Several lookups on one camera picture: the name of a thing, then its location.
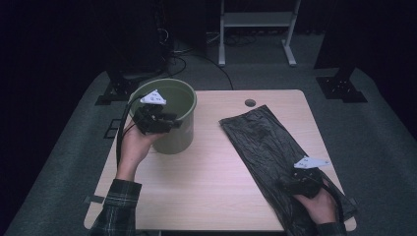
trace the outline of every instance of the gray carpet floor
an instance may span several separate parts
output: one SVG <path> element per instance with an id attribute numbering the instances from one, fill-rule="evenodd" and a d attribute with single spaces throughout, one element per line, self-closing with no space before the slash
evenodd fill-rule
<path id="1" fill-rule="evenodd" d="M 327 100 L 316 77 L 333 76 L 335 70 L 313 69 L 323 36 L 294 35 L 295 68 L 288 66 L 279 39 L 258 36 L 247 46 L 226 47 L 223 70 L 234 89 L 304 92 L 344 192 L 359 207 L 358 226 L 348 235 L 417 235 L 417 143 L 374 81 L 360 70 L 351 76 L 367 103 Z M 187 67 L 174 78 L 195 90 L 231 89 L 216 66 L 191 54 L 181 57 Z M 208 58 L 216 57 L 217 47 L 209 47 Z M 172 74 L 182 67 L 181 60 L 170 60 Z M 121 117 L 125 104 L 94 105 L 108 83 L 103 72 L 89 86 L 6 235 L 87 234 L 84 218 L 89 205 L 84 200 L 94 193 L 113 142 L 104 134 L 111 120 Z"/>

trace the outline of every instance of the table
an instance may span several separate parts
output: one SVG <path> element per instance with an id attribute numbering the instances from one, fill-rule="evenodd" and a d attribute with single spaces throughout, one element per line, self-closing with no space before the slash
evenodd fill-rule
<path id="1" fill-rule="evenodd" d="M 292 12 L 240 12 L 227 13 L 224 11 L 224 0 L 221 0 L 220 7 L 220 44 L 218 45 L 218 65 L 226 64 L 224 48 L 224 29 L 239 27 L 288 27 L 288 33 L 285 39 L 281 41 L 288 64 L 291 67 L 297 65 L 292 53 L 290 42 L 297 21 L 298 10 L 300 9 L 301 0 L 295 0 Z"/>
<path id="2" fill-rule="evenodd" d="M 301 90 L 196 91 L 194 139 L 184 151 L 166 155 L 153 148 L 139 165 L 143 184 L 136 227 L 143 230 L 282 231 L 245 164 L 218 121 L 266 104 L 310 156 L 328 159 L 323 139 Z M 256 101 L 248 107 L 247 99 Z M 105 197 L 116 174 L 115 144 L 95 190 Z M 342 190 L 332 165 L 321 168 Z M 85 227 L 102 205 L 91 203 Z M 354 218 L 347 230 L 356 227 Z"/>

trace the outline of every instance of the shirt cuff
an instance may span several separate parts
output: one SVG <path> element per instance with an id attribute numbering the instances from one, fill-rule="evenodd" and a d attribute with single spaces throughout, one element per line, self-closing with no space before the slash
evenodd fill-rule
<path id="1" fill-rule="evenodd" d="M 114 179 L 104 201 L 104 205 L 109 207 L 134 208 L 138 204 L 141 188 L 141 184 Z"/>
<path id="2" fill-rule="evenodd" d="M 346 227 L 344 223 L 325 223 L 317 225 L 319 235 L 339 236 L 346 235 Z"/>

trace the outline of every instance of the green bucket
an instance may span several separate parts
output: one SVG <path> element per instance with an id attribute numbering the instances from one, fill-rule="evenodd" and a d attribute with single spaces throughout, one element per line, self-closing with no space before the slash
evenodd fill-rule
<path id="1" fill-rule="evenodd" d="M 131 94 L 129 102 L 140 95 L 147 95 L 155 89 L 166 100 L 162 112 L 177 114 L 177 120 L 181 120 L 182 125 L 178 129 L 171 129 L 169 134 L 153 143 L 153 148 L 163 154 L 179 153 L 193 141 L 194 108 L 197 104 L 196 93 L 191 86 L 182 81 L 161 79 L 139 87 Z M 129 111 L 131 117 L 141 106 L 143 104 L 137 99 Z"/>

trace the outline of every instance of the hand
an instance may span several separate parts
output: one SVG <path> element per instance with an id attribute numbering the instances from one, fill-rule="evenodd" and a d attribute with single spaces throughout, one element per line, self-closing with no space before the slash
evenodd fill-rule
<path id="1" fill-rule="evenodd" d="M 336 222 L 334 199 L 325 189 L 321 188 L 312 199 L 303 195 L 294 195 L 294 198 L 306 208 L 316 224 Z"/>
<path id="2" fill-rule="evenodd" d="M 139 163 L 147 157 L 150 146 L 165 134 L 144 135 L 131 121 L 123 131 L 121 158 L 116 179 L 134 181 Z"/>

